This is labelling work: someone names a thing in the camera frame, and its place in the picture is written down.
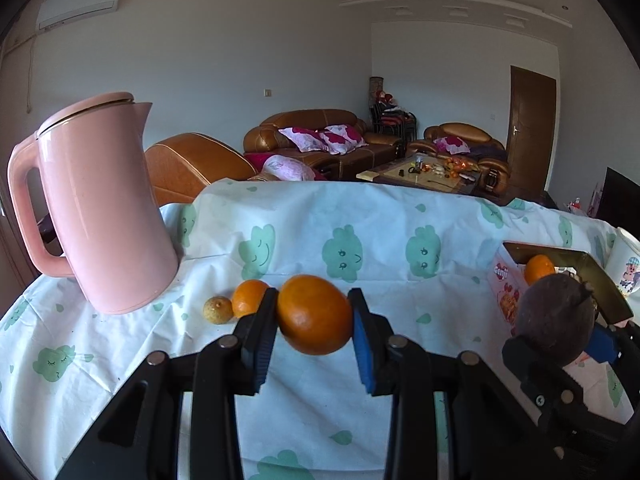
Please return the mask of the black television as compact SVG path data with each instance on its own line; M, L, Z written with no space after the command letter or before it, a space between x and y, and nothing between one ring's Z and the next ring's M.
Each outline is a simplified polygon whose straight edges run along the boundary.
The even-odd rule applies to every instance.
M617 170L606 168L596 218L640 237L640 186Z

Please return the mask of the pink cardboard snack box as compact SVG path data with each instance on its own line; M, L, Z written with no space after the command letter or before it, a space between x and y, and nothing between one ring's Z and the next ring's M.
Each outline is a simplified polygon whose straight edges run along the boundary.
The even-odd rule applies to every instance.
M527 289L560 275L565 275L565 281L575 282L578 288L587 286L593 309L603 326L622 326L634 316L623 294L588 252L503 242L492 257L487 279L500 313L514 330L518 307Z

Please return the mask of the cluttered coffee table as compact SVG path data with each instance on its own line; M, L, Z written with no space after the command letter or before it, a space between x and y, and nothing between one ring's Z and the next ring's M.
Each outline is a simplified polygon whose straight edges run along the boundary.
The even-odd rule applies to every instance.
M462 157L414 153L397 162L360 172L356 178L364 182L471 195L480 184L481 175L475 162Z

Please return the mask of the brown wooden door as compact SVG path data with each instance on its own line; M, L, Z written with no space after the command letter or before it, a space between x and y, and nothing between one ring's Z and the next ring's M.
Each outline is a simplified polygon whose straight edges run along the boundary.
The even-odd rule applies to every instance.
M511 66L511 94L506 150L510 182L539 193L551 162L558 89L554 78Z

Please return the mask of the small orange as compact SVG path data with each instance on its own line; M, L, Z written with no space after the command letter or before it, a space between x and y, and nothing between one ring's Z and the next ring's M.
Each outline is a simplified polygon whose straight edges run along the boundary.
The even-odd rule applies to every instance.
M231 297L231 307L236 318L255 313L269 285L261 280L246 280L239 284Z
M300 353L326 356L352 338L352 306L332 283L300 274L287 280L278 295L279 327Z

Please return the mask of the white cartoon mug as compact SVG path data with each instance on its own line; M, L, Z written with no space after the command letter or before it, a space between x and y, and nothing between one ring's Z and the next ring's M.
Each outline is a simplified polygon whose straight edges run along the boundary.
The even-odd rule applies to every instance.
M638 292L640 285L640 244L628 231L618 228L605 272L623 296Z

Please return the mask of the dark shelf with red items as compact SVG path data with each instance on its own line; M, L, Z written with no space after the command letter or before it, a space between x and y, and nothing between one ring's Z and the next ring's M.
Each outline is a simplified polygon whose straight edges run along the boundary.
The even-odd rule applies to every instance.
M369 79L369 110L373 131L397 136L408 143L416 140L416 116L400 107L394 96L384 90L384 78Z

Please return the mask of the large orange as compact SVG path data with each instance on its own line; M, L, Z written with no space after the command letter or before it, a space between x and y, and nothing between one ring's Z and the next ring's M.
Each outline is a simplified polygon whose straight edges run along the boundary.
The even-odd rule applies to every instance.
M555 266L548 256L536 255L526 262L523 276L526 283L532 286L542 278L555 273Z

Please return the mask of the small orange front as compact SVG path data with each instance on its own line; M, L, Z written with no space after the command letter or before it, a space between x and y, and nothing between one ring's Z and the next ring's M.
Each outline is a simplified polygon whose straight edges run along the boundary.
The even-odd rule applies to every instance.
M326 356L352 338L352 306L332 283L300 274L287 280L278 295L279 327L300 353Z

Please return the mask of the pink bundle behind table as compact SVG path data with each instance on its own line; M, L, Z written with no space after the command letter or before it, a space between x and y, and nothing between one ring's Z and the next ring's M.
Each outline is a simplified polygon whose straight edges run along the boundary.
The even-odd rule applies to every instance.
M245 158L257 171L255 178L263 181L314 181L314 170L297 159L273 153L247 153Z

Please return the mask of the pink electric kettle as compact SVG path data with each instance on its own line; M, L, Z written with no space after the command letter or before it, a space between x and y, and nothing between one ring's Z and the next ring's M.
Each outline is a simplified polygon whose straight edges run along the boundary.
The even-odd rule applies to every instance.
M8 162L32 263L52 278L74 278L105 314L145 306L178 271L142 146L151 107L129 92L82 100L15 145Z

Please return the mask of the small yellowish longan fruit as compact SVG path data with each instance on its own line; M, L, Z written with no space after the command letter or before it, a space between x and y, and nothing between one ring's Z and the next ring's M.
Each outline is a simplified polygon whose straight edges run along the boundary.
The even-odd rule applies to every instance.
M208 298L202 313L206 321L216 325L226 324L234 317L232 302L224 296Z

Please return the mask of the small orange back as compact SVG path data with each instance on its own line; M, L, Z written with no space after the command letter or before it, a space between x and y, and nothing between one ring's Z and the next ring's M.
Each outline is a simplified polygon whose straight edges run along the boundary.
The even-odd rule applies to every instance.
M236 318L255 313L269 285L261 280L246 280L239 284L231 297L231 307Z

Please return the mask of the purple round fruit with stem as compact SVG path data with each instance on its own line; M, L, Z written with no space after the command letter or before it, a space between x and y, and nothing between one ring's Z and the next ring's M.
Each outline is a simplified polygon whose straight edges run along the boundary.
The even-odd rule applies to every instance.
M515 335L525 336L559 366L574 362L591 337L596 308L592 287L567 274L529 286L518 303Z

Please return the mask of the white cloud-print tablecloth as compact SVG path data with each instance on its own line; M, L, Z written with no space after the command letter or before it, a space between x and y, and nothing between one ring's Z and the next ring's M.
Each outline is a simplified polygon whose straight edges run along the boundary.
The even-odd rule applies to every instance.
M490 265L504 240L588 252L605 263L609 224L514 200L499 207L379 184L219 181L193 205L160 210L183 251L176 278L137 311L107 315L72 278L40 276L1 320L1 427L38 479L54 479L119 387L154 350L202 350L232 331L205 321L205 300L246 278L280 286L311 274L427 351L477 352L503 366L503 317ZM361 385L354 349L305 356L279 334L266 384L236 400L247 479L382 479L390 398Z

